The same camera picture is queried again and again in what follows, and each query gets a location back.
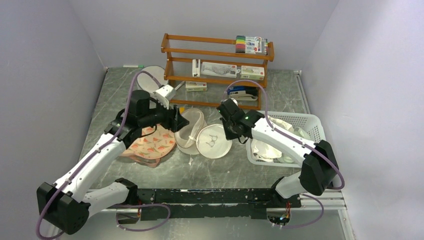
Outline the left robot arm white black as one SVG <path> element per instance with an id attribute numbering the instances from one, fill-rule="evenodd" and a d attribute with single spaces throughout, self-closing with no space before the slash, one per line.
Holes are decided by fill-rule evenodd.
<path id="1" fill-rule="evenodd" d="M 142 137 L 144 128 L 162 126 L 175 133 L 189 124 L 179 108 L 170 105 L 175 93 L 170 85 L 153 93 L 131 91 L 125 108 L 107 125 L 94 147 L 53 184 L 44 182 L 38 187 L 39 219 L 59 228 L 62 234 L 72 235 L 90 217 L 104 209 L 138 207 L 138 187 L 127 179 L 116 179 L 109 186 L 93 192 L 89 192 L 89 188 L 114 159 Z"/>

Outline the white satin bra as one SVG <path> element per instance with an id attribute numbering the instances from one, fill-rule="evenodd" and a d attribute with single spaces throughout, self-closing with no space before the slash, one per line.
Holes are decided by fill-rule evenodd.
<path id="1" fill-rule="evenodd" d="M 290 123 L 285 122 L 279 118 L 273 118 L 271 116 L 269 116 L 268 118 L 272 123 L 276 124 L 277 126 L 289 131 L 290 133 L 294 133 L 294 128 Z M 257 160 L 261 160 L 264 162 L 277 161 L 279 163 L 284 163 L 284 164 L 294 163 L 294 161 L 286 154 L 283 154 L 281 151 L 277 150 L 271 145 L 266 144 L 262 141 L 258 141 L 256 139 L 252 140 L 251 150 L 252 150 L 253 156 Z"/>

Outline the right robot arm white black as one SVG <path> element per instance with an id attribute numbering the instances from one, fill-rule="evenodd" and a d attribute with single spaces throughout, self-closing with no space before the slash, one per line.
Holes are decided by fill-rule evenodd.
<path id="1" fill-rule="evenodd" d="M 244 112 L 233 100 L 226 99 L 218 107 L 227 140 L 245 137 L 258 140 L 287 154 L 301 170 L 276 181 L 270 202 L 282 207 L 289 198 L 304 193 L 320 196 L 342 174 L 332 146 L 326 140 L 314 142 L 271 122 L 267 114 L 256 110 Z"/>

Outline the beige mesh laundry bag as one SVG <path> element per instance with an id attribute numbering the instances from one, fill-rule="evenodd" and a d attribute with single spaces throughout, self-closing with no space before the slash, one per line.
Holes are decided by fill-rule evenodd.
<path id="1" fill-rule="evenodd" d="M 187 126 L 174 134 L 181 152 L 219 159 L 230 151 L 233 142 L 226 139 L 222 124 L 207 124 L 204 113 L 197 108 L 186 109 L 181 116 L 189 121 Z"/>

